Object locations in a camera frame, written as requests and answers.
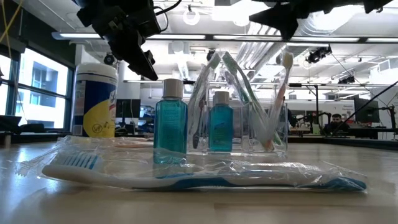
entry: white toothbrush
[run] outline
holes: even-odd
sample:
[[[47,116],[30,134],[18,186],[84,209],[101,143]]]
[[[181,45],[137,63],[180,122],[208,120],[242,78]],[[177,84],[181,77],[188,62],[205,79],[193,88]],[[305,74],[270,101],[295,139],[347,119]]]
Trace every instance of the white toothbrush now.
[[[83,184],[105,185],[128,189],[148,190],[183,190],[192,187],[296,187],[310,189],[331,189],[358,191],[364,190],[366,184],[346,177],[329,176],[313,170],[312,175],[303,175],[299,170],[292,170],[286,165],[275,165],[272,172],[242,172],[231,174],[177,174],[165,177],[126,178],[103,174],[103,160],[92,153],[76,155],[57,155],[46,165],[42,173],[48,177],[69,180]]]
[[[272,111],[270,111],[270,119],[269,119],[269,126],[267,129],[267,134],[266,134],[266,139],[267,139],[267,144],[266,144],[266,149],[269,149],[272,146],[272,140],[275,137],[275,130],[276,127],[279,123],[279,114],[280,114],[280,109],[282,108],[282,104],[284,102],[284,95],[286,92],[287,84],[289,82],[289,76],[290,76],[290,71],[293,67],[293,54],[290,52],[286,52],[283,57],[283,66],[285,67],[286,70],[286,75],[284,82],[281,84],[279,88],[279,92],[275,98],[274,105],[272,105]]]

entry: small plastic bottle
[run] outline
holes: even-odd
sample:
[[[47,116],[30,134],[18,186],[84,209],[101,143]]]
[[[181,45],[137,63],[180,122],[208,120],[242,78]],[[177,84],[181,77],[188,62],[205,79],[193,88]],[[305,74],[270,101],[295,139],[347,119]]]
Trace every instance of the small plastic bottle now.
[[[187,104],[182,101],[182,93],[181,80],[164,80],[163,98],[156,104],[154,148],[180,154],[162,154],[155,150],[155,164],[179,163],[187,153]]]
[[[233,109],[228,104],[229,92],[217,91],[210,111],[209,147],[211,151],[232,151]]]

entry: yellow cable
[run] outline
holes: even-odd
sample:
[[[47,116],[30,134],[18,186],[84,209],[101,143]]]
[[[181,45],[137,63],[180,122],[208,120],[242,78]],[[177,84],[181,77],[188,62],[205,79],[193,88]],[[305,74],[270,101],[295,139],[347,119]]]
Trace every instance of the yellow cable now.
[[[6,7],[5,7],[5,5],[4,5],[4,2],[3,2],[3,4],[1,5],[1,7],[2,7],[2,19],[4,20],[4,27],[7,27],[7,21],[6,21]],[[9,54],[9,56],[10,56],[10,58],[12,58],[11,56],[11,45],[10,45],[10,40],[9,40],[9,37],[8,37],[8,30],[6,29],[5,30],[5,32],[4,32],[4,34],[6,35],[6,39],[7,39],[7,46],[8,46],[8,54]]]
[[[22,7],[22,3],[24,2],[24,0],[21,0],[18,4],[17,10],[15,11],[14,15],[12,15],[10,23],[8,24],[8,26],[6,27],[6,30],[4,31],[4,33],[1,35],[0,37],[0,43],[2,42],[2,40],[4,39],[4,36],[8,33],[8,30],[10,29],[12,23],[14,22],[14,19],[17,17],[19,10]]]
[[[8,29],[11,27],[12,22],[14,22],[15,16],[18,14],[18,11],[19,11],[19,9],[20,9],[21,6],[22,6],[22,2],[23,2],[23,1],[24,1],[24,0],[21,0],[21,2],[19,3],[18,8],[17,8],[17,10],[15,11],[14,15],[12,16],[12,18],[11,18],[10,23],[9,23],[8,26],[7,26],[7,19],[6,19],[6,7],[5,7],[4,3],[1,5],[1,8],[2,8],[2,18],[3,18],[3,20],[4,20],[4,27],[6,27],[6,30],[4,31],[4,33],[3,33],[2,37],[1,37],[0,43],[1,43],[1,41],[3,40],[4,35],[6,35],[7,45],[8,45],[8,54],[9,54],[9,58],[12,58],[12,55],[11,55],[11,45],[10,45],[10,40],[9,40],[9,35],[8,35]],[[24,115],[24,118],[25,118],[25,120],[26,120],[26,122],[27,122],[26,115],[25,115],[25,111],[24,111],[24,107],[23,107],[23,105],[22,105],[21,96],[19,95],[19,91],[18,91],[17,76],[16,76],[15,71],[13,70],[13,67],[12,67],[12,66],[10,67],[10,71],[11,71],[11,73],[12,73],[12,76],[14,77],[14,84],[15,84],[15,88],[17,89],[17,97],[18,97],[18,100],[21,102],[22,114]]]

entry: table surface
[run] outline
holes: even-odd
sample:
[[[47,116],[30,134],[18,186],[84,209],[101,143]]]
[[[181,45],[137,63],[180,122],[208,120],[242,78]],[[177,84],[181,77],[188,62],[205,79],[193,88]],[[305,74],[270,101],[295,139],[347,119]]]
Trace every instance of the table surface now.
[[[140,192],[14,175],[15,162],[53,144],[0,149],[0,223],[398,223],[398,153],[291,144],[289,157],[327,161],[368,176],[366,193],[250,190]]]

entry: white bottle cap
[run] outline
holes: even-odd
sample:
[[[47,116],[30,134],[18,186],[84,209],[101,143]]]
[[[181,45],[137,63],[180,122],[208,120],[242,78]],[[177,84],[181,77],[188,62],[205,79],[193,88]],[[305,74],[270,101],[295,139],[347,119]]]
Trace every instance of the white bottle cap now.
[[[228,91],[217,91],[213,96],[213,105],[217,104],[229,104],[229,92]]]
[[[163,97],[177,97],[182,99],[184,84],[181,80],[168,78],[163,80]]]

